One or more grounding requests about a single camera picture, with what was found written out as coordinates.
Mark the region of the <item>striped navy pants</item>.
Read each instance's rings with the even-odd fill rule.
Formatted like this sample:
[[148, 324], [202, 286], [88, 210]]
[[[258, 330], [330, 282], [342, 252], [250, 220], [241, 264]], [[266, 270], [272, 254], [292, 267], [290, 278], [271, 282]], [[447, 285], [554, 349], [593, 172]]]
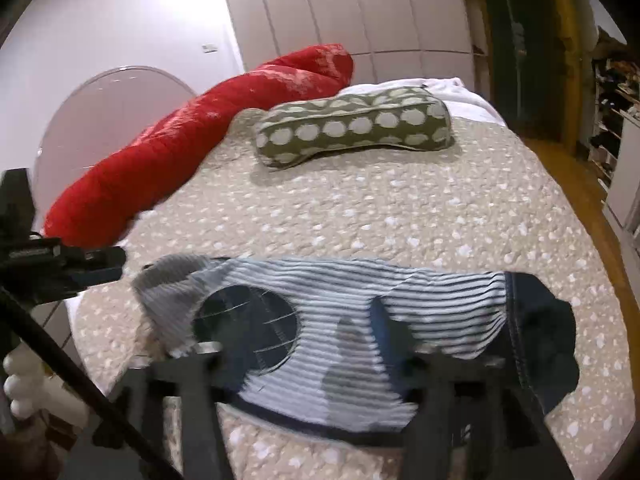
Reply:
[[237, 411], [315, 437], [394, 446], [416, 411], [388, 379], [370, 323], [375, 301], [418, 344], [459, 360], [500, 356], [543, 412], [578, 384], [573, 309], [527, 273], [169, 255], [132, 288], [171, 356], [204, 340], [250, 358]]

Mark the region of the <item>red fleece blanket roll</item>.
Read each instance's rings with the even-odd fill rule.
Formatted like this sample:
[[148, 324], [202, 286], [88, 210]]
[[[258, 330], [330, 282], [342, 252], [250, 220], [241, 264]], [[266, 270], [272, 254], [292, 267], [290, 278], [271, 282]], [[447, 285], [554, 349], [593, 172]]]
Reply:
[[66, 188], [44, 218], [44, 234], [82, 248], [115, 244], [140, 212], [192, 178], [241, 110], [334, 96], [353, 72], [341, 44], [317, 44], [216, 84]]

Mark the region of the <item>round white headboard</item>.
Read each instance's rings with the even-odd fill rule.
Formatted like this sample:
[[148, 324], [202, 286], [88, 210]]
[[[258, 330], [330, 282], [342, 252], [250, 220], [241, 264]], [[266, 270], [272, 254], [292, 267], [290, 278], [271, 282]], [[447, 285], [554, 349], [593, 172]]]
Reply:
[[124, 66], [87, 80], [51, 118], [34, 170], [35, 227], [62, 192], [146, 127], [193, 99], [195, 92], [170, 73]]

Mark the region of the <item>beige dotted quilt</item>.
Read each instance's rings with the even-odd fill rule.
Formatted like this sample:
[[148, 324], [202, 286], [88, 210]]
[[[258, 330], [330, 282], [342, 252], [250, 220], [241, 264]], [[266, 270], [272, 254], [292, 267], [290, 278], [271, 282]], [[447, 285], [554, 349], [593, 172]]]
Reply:
[[441, 152], [369, 148], [284, 170], [255, 156], [244, 112], [196, 175], [124, 239], [126, 277], [166, 255], [377, 258], [400, 266], [535, 274], [577, 322], [577, 390], [548, 417], [578, 479], [599, 479], [636, 418], [623, 312], [592, 231], [554, 174], [560, 150], [454, 122]]

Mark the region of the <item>olive white-dotted bolster pillow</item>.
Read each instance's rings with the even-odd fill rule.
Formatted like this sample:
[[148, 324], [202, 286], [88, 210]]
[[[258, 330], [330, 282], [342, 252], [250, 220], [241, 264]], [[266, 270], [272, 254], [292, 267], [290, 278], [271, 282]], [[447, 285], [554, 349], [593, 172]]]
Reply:
[[446, 104], [423, 87], [284, 103], [254, 125], [257, 158], [272, 169], [357, 148], [434, 152], [452, 144]]

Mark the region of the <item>white shelving unit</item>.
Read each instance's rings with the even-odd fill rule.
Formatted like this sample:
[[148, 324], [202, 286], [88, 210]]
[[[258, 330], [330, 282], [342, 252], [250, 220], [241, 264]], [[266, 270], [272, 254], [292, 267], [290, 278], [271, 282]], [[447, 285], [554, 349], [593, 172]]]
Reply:
[[639, 249], [639, 59], [602, 27], [591, 53], [594, 126], [588, 160], [605, 192], [604, 213]]

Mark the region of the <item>dark doorway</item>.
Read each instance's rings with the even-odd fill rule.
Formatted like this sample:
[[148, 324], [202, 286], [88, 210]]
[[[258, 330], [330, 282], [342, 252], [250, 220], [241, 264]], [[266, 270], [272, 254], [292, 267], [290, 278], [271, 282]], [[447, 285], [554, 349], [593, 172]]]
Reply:
[[584, 154], [594, 121], [589, 0], [484, 0], [491, 96], [519, 136]]

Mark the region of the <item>white wardrobe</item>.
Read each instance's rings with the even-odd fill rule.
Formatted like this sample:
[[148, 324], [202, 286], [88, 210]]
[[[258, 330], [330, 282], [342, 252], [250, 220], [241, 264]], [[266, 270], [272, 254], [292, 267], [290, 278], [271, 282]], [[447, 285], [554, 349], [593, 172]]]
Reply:
[[352, 80], [459, 77], [491, 96], [484, 0], [227, 0], [245, 68], [341, 44]]

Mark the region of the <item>wall switch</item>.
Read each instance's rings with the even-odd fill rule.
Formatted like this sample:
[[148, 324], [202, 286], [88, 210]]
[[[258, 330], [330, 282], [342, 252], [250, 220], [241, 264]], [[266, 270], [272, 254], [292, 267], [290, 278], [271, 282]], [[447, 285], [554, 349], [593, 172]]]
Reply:
[[218, 47], [215, 46], [214, 44], [203, 44], [202, 45], [202, 50], [206, 54], [216, 53], [218, 51]]

